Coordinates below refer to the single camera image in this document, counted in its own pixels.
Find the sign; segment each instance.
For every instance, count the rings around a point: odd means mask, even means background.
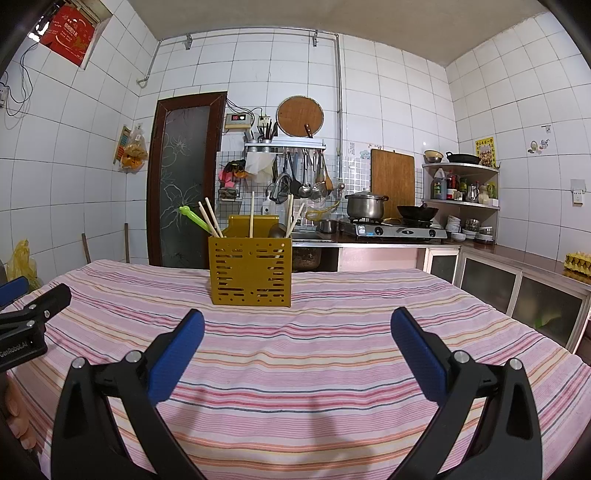
[[[476,156],[480,157],[481,165],[496,168],[495,139],[490,137],[476,140]]]
[[[95,28],[76,8],[61,7],[53,17],[40,43],[80,66]]]

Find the black pan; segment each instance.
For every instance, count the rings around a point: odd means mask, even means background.
[[[480,163],[480,157],[468,153],[446,152],[445,155],[450,162],[454,163],[473,163],[474,165]]]
[[[426,203],[423,203],[420,207],[398,205],[397,209],[400,212],[400,215],[402,215],[402,218],[420,220],[422,222],[431,220],[439,211],[438,208],[428,207]]]

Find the person's hand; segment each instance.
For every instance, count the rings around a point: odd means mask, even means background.
[[[35,431],[29,424],[29,413],[21,391],[10,377],[8,377],[8,388],[4,401],[10,415],[12,415],[7,420],[8,427],[14,436],[21,441],[21,445],[25,450],[33,448],[37,442]]]

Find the striped tablecloth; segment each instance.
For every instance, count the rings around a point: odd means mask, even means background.
[[[545,477],[591,417],[591,368],[579,357],[419,270],[295,274],[292,307],[266,309],[212,305],[207,271],[101,260],[15,305],[60,282],[72,289],[72,303],[47,326],[48,353],[14,371],[46,471],[72,359],[97,364],[144,350],[190,308],[203,312],[205,338],[158,409],[210,480],[386,479],[436,410],[390,336],[398,306],[451,350],[491,364],[523,361],[540,416]],[[121,402],[112,405],[132,457],[147,466]],[[461,459],[482,405],[475,402],[446,466]]]

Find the gas stove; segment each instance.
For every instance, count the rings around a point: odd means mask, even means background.
[[[447,239],[447,232],[442,228],[425,228],[376,222],[351,222],[347,220],[341,221],[339,228],[343,233],[360,239],[391,242],[427,242],[429,240]]]

